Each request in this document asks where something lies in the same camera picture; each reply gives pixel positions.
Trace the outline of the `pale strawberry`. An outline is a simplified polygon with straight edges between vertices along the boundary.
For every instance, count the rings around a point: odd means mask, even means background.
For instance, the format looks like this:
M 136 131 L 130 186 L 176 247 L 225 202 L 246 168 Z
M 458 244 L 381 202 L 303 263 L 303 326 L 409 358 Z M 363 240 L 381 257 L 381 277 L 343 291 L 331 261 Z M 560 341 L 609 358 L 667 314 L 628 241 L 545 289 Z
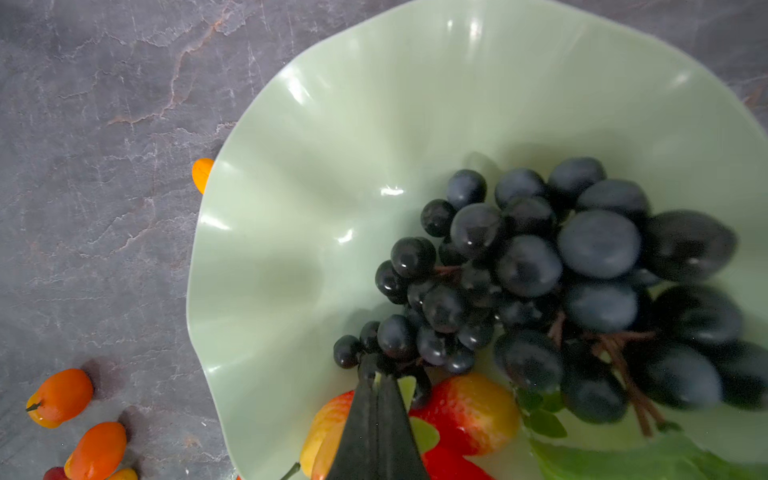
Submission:
M 48 469 L 42 480 L 69 480 L 63 467 L 52 467 Z

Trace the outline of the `red yellow strawberry front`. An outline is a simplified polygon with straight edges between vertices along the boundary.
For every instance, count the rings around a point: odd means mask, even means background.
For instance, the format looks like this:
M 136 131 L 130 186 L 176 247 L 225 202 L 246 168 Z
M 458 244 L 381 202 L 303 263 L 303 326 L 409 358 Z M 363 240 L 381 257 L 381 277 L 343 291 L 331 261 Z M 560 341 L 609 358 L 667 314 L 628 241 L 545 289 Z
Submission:
M 299 471 L 307 477 L 311 476 L 322 443 L 335 427 L 342 425 L 346 420 L 353 397 L 354 391 L 350 390 L 332 398 L 320 408 L 309 427 L 299 460 L 282 476 L 282 479 L 290 479 Z

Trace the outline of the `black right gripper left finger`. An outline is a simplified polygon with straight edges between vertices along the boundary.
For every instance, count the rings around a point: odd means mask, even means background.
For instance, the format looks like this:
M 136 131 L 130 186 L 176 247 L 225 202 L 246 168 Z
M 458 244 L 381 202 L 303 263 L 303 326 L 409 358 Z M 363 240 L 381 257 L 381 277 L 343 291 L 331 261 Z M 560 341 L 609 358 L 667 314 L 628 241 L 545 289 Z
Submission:
M 379 354 L 366 354 L 359 382 L 328 479 L 376 479 L 378 476 Z

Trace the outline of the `green wavy fruit bowl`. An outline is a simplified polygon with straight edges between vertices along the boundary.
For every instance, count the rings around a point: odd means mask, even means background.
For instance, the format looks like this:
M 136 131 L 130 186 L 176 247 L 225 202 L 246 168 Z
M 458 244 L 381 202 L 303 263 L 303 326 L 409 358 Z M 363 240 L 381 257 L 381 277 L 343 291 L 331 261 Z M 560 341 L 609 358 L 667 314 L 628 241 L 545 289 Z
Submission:
M 767 137 L 703 65 L 553 1 L 413 1 L 309 48 L 259 93 L 202 198 L 191 342 L 236 473 L 280 478 L 354 387 L 335 341 L 395 306 L 374 274 L 448 178 L 572 156 L 706 212 L 739 246 L 715 277 L 767 341 Z

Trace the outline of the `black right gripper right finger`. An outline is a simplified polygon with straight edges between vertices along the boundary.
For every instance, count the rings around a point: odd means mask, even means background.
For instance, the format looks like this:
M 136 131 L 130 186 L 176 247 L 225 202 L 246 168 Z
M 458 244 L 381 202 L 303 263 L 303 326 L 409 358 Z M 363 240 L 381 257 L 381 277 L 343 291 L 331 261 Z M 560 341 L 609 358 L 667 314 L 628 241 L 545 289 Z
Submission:
M 398 383 L 392 376 L 384 376 L 377 386 L 377 447 L 379 479 L 429 479 Z

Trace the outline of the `small orange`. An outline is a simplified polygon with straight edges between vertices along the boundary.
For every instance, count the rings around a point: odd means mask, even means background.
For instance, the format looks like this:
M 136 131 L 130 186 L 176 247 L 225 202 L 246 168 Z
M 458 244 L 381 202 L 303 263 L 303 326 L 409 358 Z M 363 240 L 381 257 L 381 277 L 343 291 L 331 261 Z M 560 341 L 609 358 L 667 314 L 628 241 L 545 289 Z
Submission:
M 121 464 L 127 432 L 119 422 L 103 422 L 89 429 L 65 463 L 68 479 L 104 480 Z
M 80 415 L 93 398 L 94 387 L 81 369 L 67 369 L 49 377 L 28 399 L 26 412 L 38 425 L 55 429 Z

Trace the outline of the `dark fake grape bunch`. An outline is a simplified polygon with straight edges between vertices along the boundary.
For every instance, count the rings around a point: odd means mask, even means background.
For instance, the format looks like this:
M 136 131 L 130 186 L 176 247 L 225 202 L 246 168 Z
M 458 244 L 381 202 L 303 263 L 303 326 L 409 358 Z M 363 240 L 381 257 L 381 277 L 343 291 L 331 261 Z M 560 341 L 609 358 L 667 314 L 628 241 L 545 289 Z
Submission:
M 478 373 L 509 390 L 546 479 L 763 479 L 696 445 L 666 409 L 767 408 L 767 350 L 710 279 L 738 238 L 696 210 L 653 213 L 593 157 L 489 186 L 460 170 L 375 273 L 401 314 L 340 337 L 335 363 L 379 354 L 422 456 L 440 435 L 411 412 Z

